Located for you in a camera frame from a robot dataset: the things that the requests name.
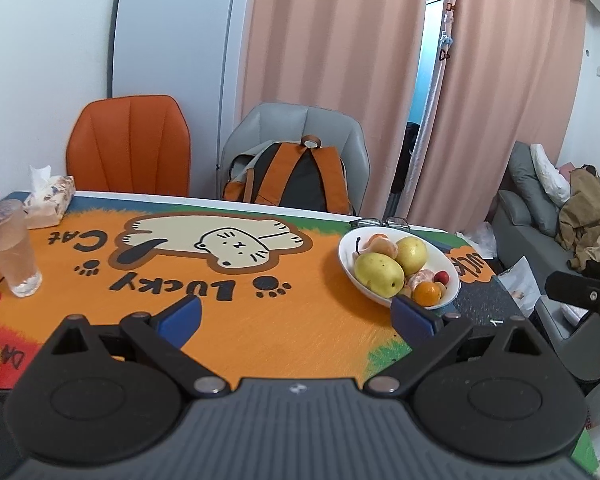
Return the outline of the large yellow pear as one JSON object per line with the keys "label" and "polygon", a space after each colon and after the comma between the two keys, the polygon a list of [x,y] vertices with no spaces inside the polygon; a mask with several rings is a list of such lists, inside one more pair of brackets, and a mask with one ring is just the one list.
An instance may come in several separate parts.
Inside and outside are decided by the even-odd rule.
{"label": "large yellow pear", "polygon": [[400,264],[406,276],[419,272],[427,263],[428,249],[420,238],[403,237],[396,243],[396,247],[396,262]]}

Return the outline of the grey chair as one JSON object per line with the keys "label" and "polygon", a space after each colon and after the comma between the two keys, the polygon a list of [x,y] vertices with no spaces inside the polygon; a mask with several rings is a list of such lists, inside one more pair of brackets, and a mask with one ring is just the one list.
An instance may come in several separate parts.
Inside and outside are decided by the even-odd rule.
{"label": "grey chair", "polygon": [[233,160],[273,141],[300,141],[317,136],[324,145],[334,146],[346,170],[350,203],[360,212],[368,182],[370,158],[360,124],[352,117],[315,106],[289,103],[261,103],[247,114],[227,138],[220,158],[219,187],[224,188],[233,170]]}

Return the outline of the red lychee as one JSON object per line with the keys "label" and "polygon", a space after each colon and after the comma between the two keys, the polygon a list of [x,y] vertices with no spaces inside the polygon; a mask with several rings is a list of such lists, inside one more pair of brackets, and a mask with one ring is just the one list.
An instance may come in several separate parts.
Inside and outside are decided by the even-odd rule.
{"label": "red lychee", "polygon": [[445,271],[439,271],[436,274],[434,274],[434,280],[436,282],[442,283],[443,285],[446,285],[449,283],[450,280],[449,273]]}

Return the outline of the pink curtain right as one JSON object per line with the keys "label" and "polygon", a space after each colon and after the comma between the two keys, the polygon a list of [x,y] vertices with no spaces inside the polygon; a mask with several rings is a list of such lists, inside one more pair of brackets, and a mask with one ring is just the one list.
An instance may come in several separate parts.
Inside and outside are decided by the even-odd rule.
{"label": "pink curtain right", "polygon": [[586,0],[445,0],[453,42],[402,194],[409,222],[463,231],[488,214],[516,142],[555,160],[580,76]]}

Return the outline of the pink curtain left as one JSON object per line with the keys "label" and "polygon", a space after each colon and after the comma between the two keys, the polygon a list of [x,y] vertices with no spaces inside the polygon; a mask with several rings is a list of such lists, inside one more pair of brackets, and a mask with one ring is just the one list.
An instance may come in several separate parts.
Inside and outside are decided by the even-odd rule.
{"label": "pink curtain left", "polygon": [[417,74],[426,0],[254,0],[242,109],[285,102],[362,127],[370,182],[358,212],[384,213]]}

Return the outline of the brown clothes pile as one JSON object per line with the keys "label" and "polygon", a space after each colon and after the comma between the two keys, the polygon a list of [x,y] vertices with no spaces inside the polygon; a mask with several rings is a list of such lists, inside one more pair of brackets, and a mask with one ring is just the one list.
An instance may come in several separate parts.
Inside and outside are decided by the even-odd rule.
{"label": "brown clothes pile", "polygon": [[600,278],[600,176],[585,165],[570,174],[570,199],[558,214],[557,241],[571,270]]}

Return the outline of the orange chair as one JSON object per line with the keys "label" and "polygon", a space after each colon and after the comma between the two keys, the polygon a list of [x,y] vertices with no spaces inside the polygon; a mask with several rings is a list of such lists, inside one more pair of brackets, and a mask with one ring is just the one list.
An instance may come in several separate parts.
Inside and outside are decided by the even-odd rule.
{"label": "orange chair", "polygon": [[66,149],[79,191],[186,196],[192,141],[170,96],[122,96],[82,110]]}

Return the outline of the pink curtain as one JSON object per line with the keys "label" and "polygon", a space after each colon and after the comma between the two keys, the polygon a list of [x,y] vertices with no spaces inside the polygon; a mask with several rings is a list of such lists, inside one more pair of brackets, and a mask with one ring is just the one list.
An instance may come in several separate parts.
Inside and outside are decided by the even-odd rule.
{"label": "pink curtain", "polygon": [[409,222],[463,231],[488,214],[516,142],[555,160],[580,76],[586,0],[445,0],[453,42],[402,194]]}
{"label": "pink curtain", "polygon": [[384,213],[417,74],[426,0],[254,0],[242,109],[285,102],[362,127],[370,182],[358,212]]}

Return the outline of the tissue box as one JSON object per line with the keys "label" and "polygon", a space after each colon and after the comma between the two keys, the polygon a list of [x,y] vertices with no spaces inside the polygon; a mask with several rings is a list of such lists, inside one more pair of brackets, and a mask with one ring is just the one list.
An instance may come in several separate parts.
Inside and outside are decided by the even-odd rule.
{"label": "tissue box", "polygon": [[73,176],[52,176],[52,167],[30,167],[31,192],[23,202],[29,230],[58,226],[64,218],[76,184]]}

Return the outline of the clear plastic cup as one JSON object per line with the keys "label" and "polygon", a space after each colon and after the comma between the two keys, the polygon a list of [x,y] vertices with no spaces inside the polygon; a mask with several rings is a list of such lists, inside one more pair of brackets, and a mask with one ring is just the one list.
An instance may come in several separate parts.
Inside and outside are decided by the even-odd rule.
{"label": "clear plastic cup", "polygon": [[0,272],[19,298],[32,296],[42,284],[20,200],[0,201]]}

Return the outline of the eyeglasses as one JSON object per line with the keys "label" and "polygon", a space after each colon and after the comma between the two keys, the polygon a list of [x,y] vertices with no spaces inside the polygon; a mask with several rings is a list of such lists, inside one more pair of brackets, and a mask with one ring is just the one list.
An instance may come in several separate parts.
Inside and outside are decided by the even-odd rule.
{"label": "eyeglasses", "polygon": [[378,219],[372,217],[357,218],[349,222],[351,229],[361,228],[390,228],[410,232],[411,226],[401,217],[389,217],[387,219]]}

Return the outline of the white refrigerator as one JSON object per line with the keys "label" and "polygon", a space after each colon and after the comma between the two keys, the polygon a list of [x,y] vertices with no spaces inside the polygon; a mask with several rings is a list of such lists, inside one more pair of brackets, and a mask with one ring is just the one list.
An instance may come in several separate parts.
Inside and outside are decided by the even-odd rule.
{"label": "white refrigerator", "polygon": [[239,122],[253,0],[118,0],[112,93],[167,94],[192,137],[189,193],[215,198]]}

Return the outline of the orange tangerine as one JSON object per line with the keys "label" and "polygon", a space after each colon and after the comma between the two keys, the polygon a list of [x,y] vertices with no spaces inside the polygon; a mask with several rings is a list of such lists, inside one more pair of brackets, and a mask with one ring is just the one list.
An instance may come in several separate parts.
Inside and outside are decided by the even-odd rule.
{"label": "orange tangerine", "polygon": [[424,308],[435,307],[444,295],[445,289],[437,282],[421,282],[412,291],[412,300]]}

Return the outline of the green yellow pear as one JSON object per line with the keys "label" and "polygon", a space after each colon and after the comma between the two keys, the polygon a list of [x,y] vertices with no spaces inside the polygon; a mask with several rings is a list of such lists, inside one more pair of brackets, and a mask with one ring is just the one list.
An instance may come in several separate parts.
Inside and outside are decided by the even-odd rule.
{"label": "green yellow pear", "polygon": [[405,284],[405,274],[399,263],[379,252],[358,256],[354,263],[355,278],[382,298],[396,296]]}

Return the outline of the orange and black backpack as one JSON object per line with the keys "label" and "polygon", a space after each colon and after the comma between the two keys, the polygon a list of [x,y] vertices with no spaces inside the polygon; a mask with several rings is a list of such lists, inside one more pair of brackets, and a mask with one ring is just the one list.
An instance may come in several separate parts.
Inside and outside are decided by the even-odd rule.
{"label": "orange and black backpack", "polygon": [[317,136],[266,141],[236,155],[224,200],[246,204],[353,214],[346,167],[336,148]]}

